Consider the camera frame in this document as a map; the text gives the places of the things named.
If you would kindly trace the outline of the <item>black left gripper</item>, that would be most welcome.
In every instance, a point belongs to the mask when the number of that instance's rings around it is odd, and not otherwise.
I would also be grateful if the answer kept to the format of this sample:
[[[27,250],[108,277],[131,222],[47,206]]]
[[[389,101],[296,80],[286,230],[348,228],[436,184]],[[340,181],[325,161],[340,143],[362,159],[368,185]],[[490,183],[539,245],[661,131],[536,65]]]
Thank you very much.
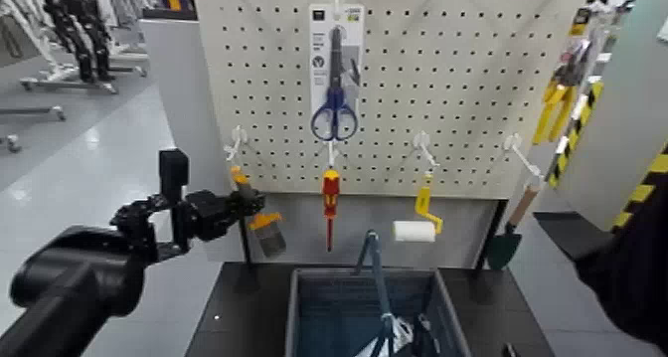
[[[202,190],[187,195],[185,202],[188,236],[208,242],[224,236],[231,221],[239,221],[261,212],[264,208],[264,194],[250,188],[233,191],[226,197]]]

